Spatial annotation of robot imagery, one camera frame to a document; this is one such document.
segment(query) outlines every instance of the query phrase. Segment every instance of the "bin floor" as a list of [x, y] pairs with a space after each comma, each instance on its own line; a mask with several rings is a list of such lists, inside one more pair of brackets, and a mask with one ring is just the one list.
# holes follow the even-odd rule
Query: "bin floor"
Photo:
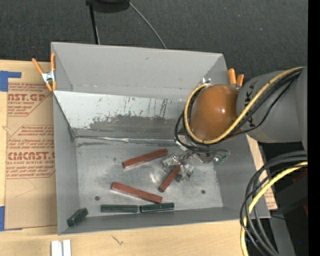
[[122, 162], [152, 151], [167, 148], [170, 154], [182, 155], [183, 151], [171, 141], [122, 142], [115, 140], [77, 138], [76, 156], [78, 189], [81, 208], [88, 209], [89, 217], [122, 213], [102, 213], [100, 205], [146, 205], [151, 202], [110, 190], [113, 182], [163, 197], [163, 203], [174, 203], [175, 210], [222, 207], [223, 202], [214, 164], [203, 164], [189, 158], [194, 166], [188, 181], [173, 180], [165, 192], [158, 187], [168, 173], [163, 170], [164, 156], [129, 169]]

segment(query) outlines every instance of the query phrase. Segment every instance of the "white plastic piece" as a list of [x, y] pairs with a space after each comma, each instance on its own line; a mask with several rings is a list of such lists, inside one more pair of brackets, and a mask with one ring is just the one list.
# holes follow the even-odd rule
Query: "white plastic piece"
[[71, 241], [52, 241], [51, 242], [51, 256], [71, 256]]
[[63, 256], [71, 256], [71, 241], [70, 240], [63, 240], [62, 241], [62, 248], [63, 248]]

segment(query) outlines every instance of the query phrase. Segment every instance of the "blue tape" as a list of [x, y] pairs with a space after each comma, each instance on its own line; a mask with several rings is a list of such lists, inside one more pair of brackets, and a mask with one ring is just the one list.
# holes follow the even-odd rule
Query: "blue tape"
[[5, 207], [0, 206], [0, 231], [5, 230]]
[[0, 71], [0, 92], [8, 91], [9, 78], [21, 78], [21, 72]]

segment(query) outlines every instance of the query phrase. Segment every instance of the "black cable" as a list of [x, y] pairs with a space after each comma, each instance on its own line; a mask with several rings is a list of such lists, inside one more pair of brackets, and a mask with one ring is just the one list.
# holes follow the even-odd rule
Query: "black cable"
[[[269, 167], [272, 167], [272, 166], [275, 166], [275, 165], [279, 165], [279, 164], [283, 164], [283, 163], [292, 163], [292, 162], [297, 162], [297, 161], [304, 161], [304, 160], [307, 160], [308, 158], [307, 157], [295, 157], [297, 155], [304, 155], [306, 154], [305, 151], [297, 151], [297, 152], [290, 152], [290, 153], [286, 153], [286, 154], [282, 154], [280, 156], [277, 156], [273, 159], [271, 159], [265, 166], [263, 166], [257, 173], [255, 173], [253, 175], [253, 177], [250, 179], [250, 182], [247, 186], [247, 189], [246, 189], [246, 199], [244, 201], [244, 203], [242, 204], [242, 207], [241, 207], [241, 211], [240, 211], [240, 222], [241, 222], [241, 225], [244, 226], [244, 223], [243, 223], [243, 211], [244, 211], [244, 208], [246, 210], [246, 215], [247, 215], [247, 220], [249, 222], [249, 225], [251, 226], [251, 229], [253, 230], [257, 240], [261, 243], [261, 245], [264, 247], [265, 243], [263, 242], [263, 240], [260, 238], [260, 236], [258, 235], [257, 231], [255, 230], [254, 226], [253, 226], [253, 223], [252, 223], [252, 220], [251, 220], [251, 217], [249, 215], [249, 199], [251, 196], [254, 196], [256, 191], [274, 174], [274, 173], [271, 173], [269, 174], [262, 182], [260, 182], [260, 184], [256, 185], [257, 181], [258, 181], [258, 178], [259, 176], [261, 175], [261, 173], [269, 168]], [[249, 193], [250, 191], [250, 188], [251, 186], [253, 185], [253, 191], [251, 193]], [[264, 236], [264, 232], [261, 233], [263, 238], [265, 240], [269, 240], [267, 236]], [[268, 253], [270, 253], [271, 255], [277, 255], [277, 253], [274, 252], [274, 249], [269, 249], [268, 250]]]
[[279, 80], [271, 84], [271, 88], [266, 93], [264, 93], [264, 96], [258, 102], [256, 102], [256, 104], [247, 113], [246, 117], [241, 122], [239, 122], [239, 124], [230, 133], [232, 134], [238, 131], [252, 117], [252, 115], [262, 106], [262, 104], [265, 103], [266, 100], [268, 100], [270, 96], [273, 95], [273, 93], [276, 92], [279, 88], [281, 88], [288, 82], [290, 82], [289, 83], [289, 86], [290, 86], [294, 81], [294, 79], [302, 72], [302, 70], [303, 68], [294, 70], [293, 72], [285, 75], [284, 77], [280, 78]]
[[[271, 248], [267, 248], [266, 246], [266, 244], [264, 243], [264, 241], [263, 241], [263, 239], [266, 239], [266, 240], [269, 240], [268, 239], [268, 237], [267, 236], [264, 236], [263, 238], [261, 238], [260, 237], [260, 235], [258, 234], [258, 232], [257, 232], [257, 230], [255, 229], [255, 227], [254, 227], [254, 224], [253, 224], [253, 222], [252, 222], [252, 219], [251, 219], [251, 217], [250, 217], [250, 215], [249, 215], [249, 198], [252, 196], [255, 196], [255, 194], [256, 194], [256, 192], [257, 192], [257, 189], [259, 189], [261, 186], [262, 186], [262, 184], [264, 184], [266, 181], [268, 181], [268, 179], [271, 177], [273, 175], [273, 173], [272, 174], [270, 174], [270, 175], [268, 175], [268, 177], [266, 177], [260, 184], [259, 184], [259, 186], [258, 187], [256, 187], [255, 189], [254, 189], [254, 191], [252, 191], [250, 194], [249, 194], [249, 196], [247, 197], [247, 200], [242, 204], [242, 207], [241, 207], [241, 213], [240, 213], [240, 217], [241, 217], [241, 225], [243, 226], [244, 225], [244, 222], [243, 222], [243, 214], [242, 214], [242, 212], [243, 212], [243, 210], [245, 209], [245, 212], [246, 212], [246, 216], [247, 216], [247, 221], [248, 221], [248, 224], [247, 224], [247, 226], [250, 226], [250, 228], [252, 229], [252, 231], [253, 231], [253, 233], [254, 233], [254, 236], [256, 237], [256, 239], [260, 242], [260, 244], [263, 246], [263, 248], [265, 248], [267, 251], [268, 251], [268, 253], [270, 253], [270, 255], [278, 255], [278, 253], [274, 250], [274, 248], [273, 248], [273, 245], [271, 245]], [[260, 217], [259, 217], [259, 215], [256, 217], [256, 219], [255, 219], [257, 222], [259, 222], [260, 221]], [[249, 236], [249, 238], [250, 237], [252, 237], [253, 238], [253, 236], [252, 236], [252, 234], [249, 232], [249, 230], [247, 229], [247, 231], [246, 231], [246, 233], [247, 233], [247, 235]]]
[[167, 49], [165, 43], [162, 41], [161, 37], [158, 35], [157, 31], [153, 28], [150, 22], [142, 15], [142, 13], [129, 1], [127, 0], [128, 4], [132, 7], [132, 9], [144, 20], [144, 22], [152, 29], [153, 33], [159, 39], [160, 43], [162, 44], [164, 49]]
[[264, 121], [267, 119], [269, 113], [271, 112], [271, 109], [274, 107], [274, 105], [278, 102], [278, 100], [281, 98], [281, 96], [283, 94], [285, 94], [285, 92], [289, 89], [290, 85], [292, 84], [293, 80], [287, 85], [287, 87], [277, 96], [277, 98], [274, 100], [274, 102], [270, 105], [270, 107], [267, 109], [264, 117], [262, 118], [262, 120], [260, 121], [259, 124], [257, 124], [255, 127], [252, 127], [250, 129], [247, 129], [247, 130], [243, 130], [243, 131], [240, 131], [238, 133], [232, 133], [231, 135], [227, 135], [225, 139], [229, 139], [231, 137], [234, 137], [234, 136], [237, 136], [237, 135], [240, 135], [240, 134], [245, 134], [245, 133], [248, 133], [248, 132], [251, 132], [252, 130], [254, 129], [257, 129], [258, 127], [260, 127]]
[[[257, 127], [261, 126], [263, 124], [263, 122], [267, 119], [271, 109], [273, 108], [273, 106], [276, 104], [276, 102], [280, 99], [280, 97], [288, 90], [288, 88], [291, 86], [291, 84], [293, 83], [294, 79], [301, 73], [301, 71], [303, 70], [303, 68], [299, 68], [297, 70], [294, 70], [293, 72], [281, 77], [280, 79], [278, 79], [277, 81], [275, 81], [274, 83], [271, 84], [271, 88], [263, 95], [263, 97], [259, 100], [259, 102], [257, 102], [253, 107], [252, 109], [247, 113], [246, 117], [240, 121], [240, 123], [230, 132], [230, 134], [228, 134], [225, 138], [215, 142], [215, 143], [212, 143], [210, 145], [214, 145], [214, 144], [218, 144], [218, 143], [221, 143], [231, 137], [234, 137], [234, 136], [237, 136], [237, 135], [240, 135], [240, 134], [244, 134], [244, 133], [247, 133], [247, 132], [250, 132], [254, 129], [256, 129]], [[240, 131], [240, 132], [237, 132], [248, 120], [249, 118], [251, 118], [251, 116], [258, 110], [259, 107], [261, 107], [261, 105], [266, 102], [266, 100], [276, 91], [278, 90], [280, 87], [282, 87], [283, 85], [287, 84], [289, 82], [289, 84], [287, 85], [287, 87], [277, 96], [277, 98], [274, 100], [274, 102], [270, 105], [270, 107], [268, 108], [266, 114], [264, 115], [263, 119], [261, 120], [261, 122], [251, 128], [251, 129], [247, 129], [247, 130], [244, 130], [244, 131]], [[192, 104], [193, 102], [195, 101], [197, 95], [202, 91], [204, 90], [206, 87], [204, 87], [203, 89], [199, 90], [197, 93], [195, 93], [195, 95], [192, 97], [191, 101], [190, 101], [190, 104], [189, 104], [189, 108], [191, 109], [192, 107]], [[183, 119], [183, 124], [185, 123], [184, 122], [184, 115], [183, 115], [183, 112], [181, 114], [182, 116], [180, 116], [180, 118], [178, 119], [177, 123], [180, 123], [181, 119]], [[194, 141], [193, 138], [189, 135], [189, 134], [186, 134], [187, 138], [189, 138], [191, 141], [193, 141], [195, 144], [198, 144], [198, 145], [202, 145], [202, 143], [200, 142], [197, 142], [197, 141]]]
[[[285, 153], [285, 154], [282, 154], [280, 156], [277, 156], [277, 157], [274, 157], [273, 159], [271, 159], [265, 166], [263, 166], [257, 173], [255, 173], [253, 175], [253, 177], [250, 179], [250, 182], [247, 186], [247, 189], [246, 189], [246, 199], [245, 199], [245, 202], [247, 202], [250, 197], [257, 191], [257, 189], [259, 187], [261, 187], [273, 174], [270, 174], [268, 175], [267, 178], [265, 178], [259, 185], [253, 185], [253, 182], [257, 183], [257, 180], [259, 178], [259, 176], [261, 175], [261, 173], [269, 168], [269, 167], [272, 167], [272, 166], [275, 166], [275, 165], [280, 165], [280, 164], [283, 164], [283, 163], [291, 163], [291, 162], [297, 162], [297, 161], [302, 161], [304, 160], [304, 158], [301, 158], [301, 157], [296, 157], [298, 155], [305, 155], [306, 154], [306, 151], [297, 151], [297, 152], [290, 152], [290, 153]], [[253, 191], [251, 193], [249, 193], [250, 191], [250, 188], [251, 186], [253, 185]], [[245, 203], [243, 203], [242, 207], [241, 207], [241, 211], [240, 211], [240, 216], [241, 216], [241, 224], [243, 225], [243, 209], [244, 209], [244, 206], [245, 206]]]
[[181, 122], [181, 119], [183, 118], [184, 113], [182, 112], [181, 115], [179, 116], [175, 127], [174, 127], [174, 139], [176, 142], [178, 142], [180, 145], [182, 145], [183, 147], [187, 148], [188, 150], [197, 152], [197, 153], [204, 153], [204, 154], [216, 154], [217, 152], [223, 152], [227, 155], [229, 155], [229, 151], [226, 149], [213, 149], [210, 148], [209, 146], [207, 147], [198, 147], [198, 146], [191, 146], [188, 144], [183, 143], [180, 139], [179, 139], [179, 134], [178, 134], [178, 128], [179, 128], [179, 124]]
[[100, 45], [100, 39], [99, 39], [99, 35], [98, 35], [98, 29], [97, 29], [97, 25], [96, 25], [95, 13], [94, 13], [94, 9], [92, 7], [92, 2], [87, 0], [86, 4], [89, 6], [89, 10], [90, 10], [90, 17], [91, 17], [91, 23], [92, 23], [93, 33], [94, 33], [95, 44]]

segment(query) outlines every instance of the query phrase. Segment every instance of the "gray sheet metal tray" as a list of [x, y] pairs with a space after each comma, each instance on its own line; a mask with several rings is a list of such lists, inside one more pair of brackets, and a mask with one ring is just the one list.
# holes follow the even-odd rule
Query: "gray sheet metal tray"
[[[224, 221], [239, 218], [244, 191], [256, 171], [245, 135], [219, 144], [231, 153], [223, 164], [190, 161], [189, 181], [157, 190], [167, 175], [159, 158], [123, 169], [122, 161], [157, 149], [181, 155], [175, 123], [203, 78], [228, 83], [219, 53], [52, 43], [56, 54], [54, 137], [58, 233], [96, 232]], [[102, 204], [150, 204], [110, 190], [112, 182], [173, 202], [175, 210], [101, 213]], [[268, 215], [265, 204], [260, 212]], [[88, 216], [68, 227], [78, 209]]]

